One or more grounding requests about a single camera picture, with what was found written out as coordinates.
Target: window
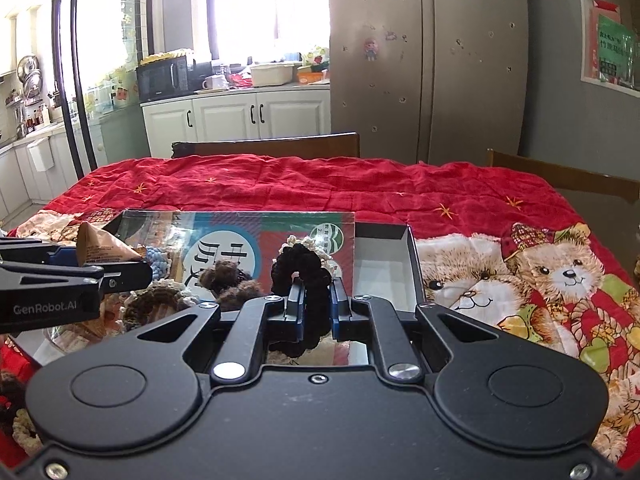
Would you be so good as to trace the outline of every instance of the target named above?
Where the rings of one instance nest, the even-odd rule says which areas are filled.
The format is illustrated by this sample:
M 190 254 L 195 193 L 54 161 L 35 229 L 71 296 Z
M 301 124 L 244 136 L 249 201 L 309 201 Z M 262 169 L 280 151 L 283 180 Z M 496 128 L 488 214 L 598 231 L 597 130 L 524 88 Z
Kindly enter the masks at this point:
M 209 0 L 209 43 L 223 62 L 329 46 L 329 0 Z

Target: cup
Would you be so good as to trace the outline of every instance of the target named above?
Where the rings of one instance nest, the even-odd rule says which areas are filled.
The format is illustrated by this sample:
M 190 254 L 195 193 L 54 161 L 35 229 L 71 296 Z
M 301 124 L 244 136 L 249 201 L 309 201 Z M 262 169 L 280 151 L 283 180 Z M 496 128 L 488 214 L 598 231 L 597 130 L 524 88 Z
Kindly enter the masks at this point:
M 226 78 L 222 74 L 210 75 L 202 81 L 203 90 L 223 89 L 227 88 L 227 86 Z

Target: black microwave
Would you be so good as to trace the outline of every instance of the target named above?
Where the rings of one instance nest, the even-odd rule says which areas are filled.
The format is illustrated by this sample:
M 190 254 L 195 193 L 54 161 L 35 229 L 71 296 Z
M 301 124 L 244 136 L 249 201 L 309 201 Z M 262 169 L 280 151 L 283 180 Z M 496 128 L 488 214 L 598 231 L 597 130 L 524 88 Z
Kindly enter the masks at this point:
M 152 61 L 136 69 L 140 102 L 148 103 L 190 94 L 190 74 L 193 70 L 190 56 L 172 57 Z

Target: green sign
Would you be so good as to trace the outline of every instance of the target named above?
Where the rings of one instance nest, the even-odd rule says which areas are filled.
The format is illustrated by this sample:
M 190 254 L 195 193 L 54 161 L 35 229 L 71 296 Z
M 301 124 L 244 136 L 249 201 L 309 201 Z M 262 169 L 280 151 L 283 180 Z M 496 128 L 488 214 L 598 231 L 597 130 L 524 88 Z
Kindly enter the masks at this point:
M 600 78 L 628 79 L 633 61 L 634 34 L 624 25 L 598 17 L 598 61 Z

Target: silver bolt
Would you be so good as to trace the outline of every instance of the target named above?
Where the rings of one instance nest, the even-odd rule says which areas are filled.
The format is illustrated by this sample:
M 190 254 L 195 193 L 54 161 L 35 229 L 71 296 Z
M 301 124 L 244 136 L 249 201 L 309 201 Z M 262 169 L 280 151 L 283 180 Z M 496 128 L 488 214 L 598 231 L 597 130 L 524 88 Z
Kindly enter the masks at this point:
M 309 377 L 309 381 L 311 381 L 313 384 L 325 384 L 329 381 L 329 377 L 322 374 L 315 374 Z
M 44 472 L 49 478 L 51 478 L 51 480 L 64 480 L 69 474 L 69 471 L 67 471 L 62 464 L 58 464 L 56 462 L 48 464 L 44 468 Z
M 571 480 L 587 480 L 591 476 L 591 466 L 589 464 L 578 464 L 569 473 Z
M 220 379 L 237 379 L 244 375 L 244 367 L 240 363 L 220 363 L 213 368 L 213 373 Z
M 420 375 L 420 367 L 411 363 L 397 363 L 389 367 L 389 375 L 396 379 L 408 381 Z

